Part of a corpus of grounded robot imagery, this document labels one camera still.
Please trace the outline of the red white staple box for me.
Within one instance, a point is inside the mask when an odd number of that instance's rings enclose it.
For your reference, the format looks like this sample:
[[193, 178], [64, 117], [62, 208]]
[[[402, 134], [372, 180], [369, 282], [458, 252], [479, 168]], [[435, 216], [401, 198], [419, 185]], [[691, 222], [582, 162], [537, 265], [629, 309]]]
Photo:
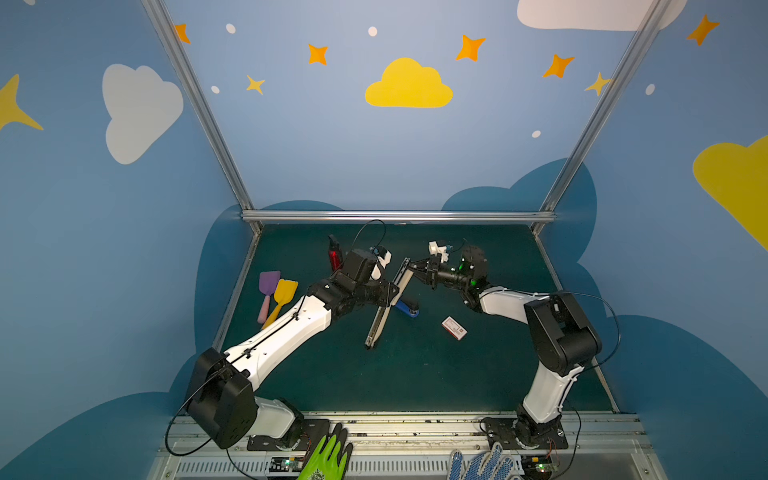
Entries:
[[451, 316], [446, 317], [441, 325], [457, 340], [462, 340], [467, 335], [467, 330]]

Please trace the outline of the corner aluminium post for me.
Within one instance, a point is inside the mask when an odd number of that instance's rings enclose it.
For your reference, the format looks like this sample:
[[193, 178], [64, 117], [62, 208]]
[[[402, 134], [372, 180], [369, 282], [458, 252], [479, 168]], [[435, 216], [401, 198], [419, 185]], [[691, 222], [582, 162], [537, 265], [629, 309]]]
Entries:
[[543, 232], [547, 220], [550, 222], [554, 221], [555, 210], [558, 204], [585, 161], [648, 50], [662, 30], [662, 20], [671, 5], [671, 0], [655, 0], [650, 3], [645, 16], [613, 72], [612, 81], [601, 94], [574, 149], [568, 156], [539, 209], [539, 212], [544, 215], [545, 219], [537, 220], [532, 224], [531, 230], [536, 238]]
[[168, 9], [165, 3], [160, 0], [142, 0], [141, 3], [179, 77], [184, 92], [238, 201], [242, 215], [244, 215], [246, 211], [254, 209], [253, 202], [214, 118], [210, 105], [205, 98], [203, 89], [184, 50], [183, 43], [178, 37]]

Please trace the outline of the right corner aluminium post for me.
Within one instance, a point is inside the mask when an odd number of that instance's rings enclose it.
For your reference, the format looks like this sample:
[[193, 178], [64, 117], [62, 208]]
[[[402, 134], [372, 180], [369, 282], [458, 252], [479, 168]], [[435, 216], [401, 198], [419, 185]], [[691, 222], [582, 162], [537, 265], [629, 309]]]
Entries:
[[536, 238], [543, 232], [547, 220], [550, 222], [554, 221], [555, 210], [558, 204], [585, 161], [648, 50], [662, 30], [662, 20], [671, 5], [671, 0], [655, 0], [650, 3], [645, 16], [613, 72], [612, 81], [601, 94], [574, 149], [568, 156], [539, 209], [539, 212], [544, 215], [545, 219], [537, 220], [532, 224], [531, 230]]

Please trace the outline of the green work glove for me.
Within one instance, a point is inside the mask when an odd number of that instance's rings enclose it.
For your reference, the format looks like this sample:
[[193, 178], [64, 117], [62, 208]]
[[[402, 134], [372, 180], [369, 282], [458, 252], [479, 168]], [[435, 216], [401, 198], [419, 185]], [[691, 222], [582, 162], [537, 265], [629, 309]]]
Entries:
[[337, 423], [313, 448], [298, 480], [343, 480], [354, 449], [348, 434], [348, 429]]

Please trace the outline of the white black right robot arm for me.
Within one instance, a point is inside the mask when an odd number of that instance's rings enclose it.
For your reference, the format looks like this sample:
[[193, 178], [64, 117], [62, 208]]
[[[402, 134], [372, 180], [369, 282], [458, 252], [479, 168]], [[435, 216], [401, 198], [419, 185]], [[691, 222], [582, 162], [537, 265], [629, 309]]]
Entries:
[[470, 309], [528, 326], [538, 357], [537, 371], [518, 416], [531, 427], [560, 419], [563, 404], [585, 365], [602, 342], [574, 295], [565, 291], [524, 293], [487, 281], [487, 261], [465, 257], [449, 267], [436, 256], [410, 262], [407, 269], [422, 283], [460, 292]]

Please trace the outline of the front aluminium base frame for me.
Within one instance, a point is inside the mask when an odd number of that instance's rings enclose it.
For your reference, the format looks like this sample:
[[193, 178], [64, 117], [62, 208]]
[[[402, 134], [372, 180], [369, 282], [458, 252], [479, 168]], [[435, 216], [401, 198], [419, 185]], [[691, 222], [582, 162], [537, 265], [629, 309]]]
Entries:
[[513, 462], [516, 479], [663, 479], [666, 474], [634, 414], [567, 412], [554, 439], [524, 449], [511, 437], [514, 415], [467, 412], [310, 412], [292, 451], [269, 437], [251, 437], [224, 451], [205, 443], [187, 417], [170, 437], [175, 455], [160, 448], [151, 479], [294, 479], [310, 440], [337, 423], [354, 446], [350, 479], [443, 479], [453, 451], [465, 461], [498, 442]]

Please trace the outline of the long metal stapler magazine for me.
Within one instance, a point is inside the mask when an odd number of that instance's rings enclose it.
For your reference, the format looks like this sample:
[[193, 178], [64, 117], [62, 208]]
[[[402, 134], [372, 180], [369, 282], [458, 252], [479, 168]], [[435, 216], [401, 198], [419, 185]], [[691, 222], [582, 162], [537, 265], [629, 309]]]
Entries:
[[380, 338], [383, 332], [384, 326], [386, 325], [386, 321], [388, 319], [391, 309], [400, 300], [403, 292], [405, 291], [408, 283], [410, 282], [410, 279], [413, 276], [413, 271], [409, 267], [410, 263], [411, 263], [411, 259], [409, 257], [405, 257], [393, 280], [395, 292], [391, 293], [390, 291], [387, 291], [385, 295], [384, 305], [378, 308], [377, 313], [374, 317], [373, 323], [371, 325], [371, 328], [369, 330], [369, 333], [365, 340], [365, 346], [367, 349], [372, 349], [375, 346], [376, 342], [378, 341], [378, 339]]

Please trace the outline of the yellow spatula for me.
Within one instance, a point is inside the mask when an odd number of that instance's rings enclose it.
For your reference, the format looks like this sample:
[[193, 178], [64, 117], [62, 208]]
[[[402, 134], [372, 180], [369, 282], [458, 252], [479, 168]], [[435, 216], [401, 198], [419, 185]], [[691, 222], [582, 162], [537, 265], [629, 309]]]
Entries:
[[263, 328], [271, 326], [278, 318], [282, 308], [292, 301], [299, 283], [293, 280], [280, 279], [277, 283], [276, 291], [273, 295], [276, 306], [273, 311], [267, 317]]

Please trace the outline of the left corner aluminium post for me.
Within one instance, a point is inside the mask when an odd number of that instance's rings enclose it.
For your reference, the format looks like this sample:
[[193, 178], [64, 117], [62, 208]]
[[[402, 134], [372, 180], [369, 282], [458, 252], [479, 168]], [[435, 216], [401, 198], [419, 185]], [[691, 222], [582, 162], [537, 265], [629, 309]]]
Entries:
[[244, 215], [246, 211], [254, 209], [253, 202], [214, 118], [210, 105], [205, 98], [203, 89], [184, 50], [183, 43], [178, 37], [168, 9], [165, 3], [160, 0], [142, 0], [141, 3], [179, 77], [184, 92], [238, 201], [242, 215]]

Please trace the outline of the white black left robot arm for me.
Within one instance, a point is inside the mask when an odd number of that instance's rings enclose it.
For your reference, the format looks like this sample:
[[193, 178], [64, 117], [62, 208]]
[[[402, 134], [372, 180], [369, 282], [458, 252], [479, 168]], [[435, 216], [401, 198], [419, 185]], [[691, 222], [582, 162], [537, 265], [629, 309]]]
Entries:
[[400, 288], [387, 280], [369, 281], [347, 291], [332, 282], [318, 285], [266, 330], [221, 353], [214, 348], [196, 360], [181, 409], [220, 449], [248, 436], [293, 441], [303, 415], [285, 400], [266, 400], [256, 391], [266, 377], [332, 320], [358, 305], [388, 307]]

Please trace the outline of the red metal bottle black cap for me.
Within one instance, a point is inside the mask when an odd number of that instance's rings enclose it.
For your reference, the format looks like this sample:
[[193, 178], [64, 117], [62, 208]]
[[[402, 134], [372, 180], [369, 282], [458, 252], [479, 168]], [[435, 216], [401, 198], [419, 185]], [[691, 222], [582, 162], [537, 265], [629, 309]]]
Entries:
[[328, 236], [328, 240], [329, 240], [329, 247], [328, 247], [329, 262], [331, 265], [331, 270], [335, 272], [339, 270], [343, 265], [343, 251], [341, 249], [340, 242], [333, 234]]

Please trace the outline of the blue dotted white glove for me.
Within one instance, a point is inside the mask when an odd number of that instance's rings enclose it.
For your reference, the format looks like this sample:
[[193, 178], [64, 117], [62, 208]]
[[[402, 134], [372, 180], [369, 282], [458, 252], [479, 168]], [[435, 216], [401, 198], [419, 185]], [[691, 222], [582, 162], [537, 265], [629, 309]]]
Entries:
[[503, 454], [499, 442], [488, 452], [474, 457], [467, 465], [463, 454], [456, 450], [450, 454], [447, 480], [511, 480], [516, 479], [515, 462]]

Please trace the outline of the horizontal aluminium back rail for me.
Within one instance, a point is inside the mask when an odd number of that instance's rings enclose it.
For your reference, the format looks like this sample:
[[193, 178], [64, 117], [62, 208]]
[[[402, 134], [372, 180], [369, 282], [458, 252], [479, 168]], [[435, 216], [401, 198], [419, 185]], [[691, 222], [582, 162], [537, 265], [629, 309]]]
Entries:
[[382, 220], [389, 223], [551, 223], [553, 212], [451, 212], [451, 211], [309, 211], [309, 210], [244, 210], [245, 221], [275, 222], [367, 222]]

